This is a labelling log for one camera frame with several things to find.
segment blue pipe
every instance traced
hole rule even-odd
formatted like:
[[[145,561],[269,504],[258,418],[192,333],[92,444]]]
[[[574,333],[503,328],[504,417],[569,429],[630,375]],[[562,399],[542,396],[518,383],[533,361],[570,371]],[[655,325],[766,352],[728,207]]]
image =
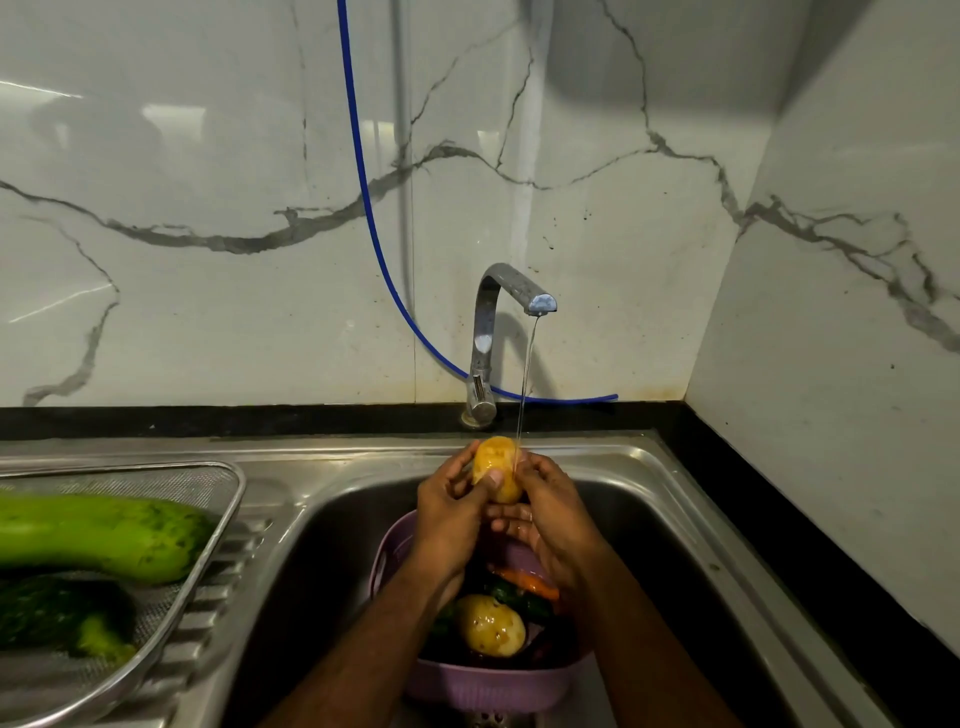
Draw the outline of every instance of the blue pipe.
[[[357,115],[356,90],[353,87],[353,61],[350,58],[350,33],[347,24],[347,0],[337,0],[337,14],[340,17],[340,48],[344,55],[344,81],[347,84],[347,104],[350,109],[350,129],[353,132],[353,153],[356,156],[357,176],[360,179],[360,196],[363,198],[363,209],[367,215],[367,227],[370,228],[370,239],[373,243],[373,252],[376,254],[376,262],[380,266],[380,272],[383,274],[383,280],[387,284],[391,297],[394,299],[396,307],[407,322],[407,326],[417,335],[420,342],[426,347],[426,350],[433,354],[434,358],[443,364],[448,370],[453,372],[461,379],[467,378],[467,373],[447,359],[443,354],[437,351],[437,348],[431,344],[417,322],[413,320],[400,295],[396,292],[394,280],[390,277],[390,271],[387,269],[387,261],[383,257],[383,250],[380,247],[380,236],[376,234],[376,222],[373,220],[373,203],[370,199],[370,189],[367,187],[367,167],[363,161],[363,145],[360,138],[360,120]],[[511,400],[519,400],[520,395],[514,392],[507,392],[499,387],[491,387],[492,390],[501,397]],[[528,397],[527,401],[538,404],[593,404],[601,401],[613,401],[617,395],[605,395],[604,397],[588,397],[582,400],[549,400],[540,397]]]

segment forearm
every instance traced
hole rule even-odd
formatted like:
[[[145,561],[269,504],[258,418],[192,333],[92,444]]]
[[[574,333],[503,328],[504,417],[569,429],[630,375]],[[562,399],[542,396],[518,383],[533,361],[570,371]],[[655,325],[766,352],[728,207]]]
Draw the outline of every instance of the forearm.
[[[408,559],[260,728],[380,728],[439,609],[442,582]]]
[[[611,548],[598,549],[580,573],[578,624],[620,728],[740,725]]]

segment faucet base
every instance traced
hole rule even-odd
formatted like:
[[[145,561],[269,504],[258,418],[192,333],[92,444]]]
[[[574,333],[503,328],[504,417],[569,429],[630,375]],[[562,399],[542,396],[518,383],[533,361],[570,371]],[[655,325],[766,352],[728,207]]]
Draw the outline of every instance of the faucet base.
[[[473,417],[473,414],[470,412],[469,409],[464,409],[464,411],[460,413],[460,424],[466,427],[467,429],[473,429],[473,430],[489,429],[490,426],[493,424],[493,419],[491,418],[488,422],[482,423],[478,421],[475,417]]]

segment black countertop edge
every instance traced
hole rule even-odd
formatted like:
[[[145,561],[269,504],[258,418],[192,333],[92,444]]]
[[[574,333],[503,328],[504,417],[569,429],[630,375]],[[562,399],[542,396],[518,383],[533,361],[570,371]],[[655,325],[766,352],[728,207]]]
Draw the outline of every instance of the black countertop edge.
[[[516,431],[500,404],[492,431]],[[461,403],[0,408],[0,440],[463,433]],[[527,405],[525,432],[655,429],[903,725],[953,715],[960,659],[682,402]]]
[[[668,428],[680,402],[528,404],[525,432]],[[498,405],[492,432],[516,432],[518,405]],[[462,403],[271,404],[242,407],[0,407],[0,440],[82,437],[293,437],[464,433]]]

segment person's left hand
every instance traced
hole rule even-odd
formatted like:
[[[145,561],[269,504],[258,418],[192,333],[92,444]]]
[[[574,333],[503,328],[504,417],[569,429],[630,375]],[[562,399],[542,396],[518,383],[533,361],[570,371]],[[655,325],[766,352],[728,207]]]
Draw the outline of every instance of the person's left hand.
[[[470,489],[464,468],[479,446],[474,440],[452,455],[417,489],[417,529],[408,560],[442,589],[438,609],[460,591],[484,505],[503,482],[503,473],[489,471]]]

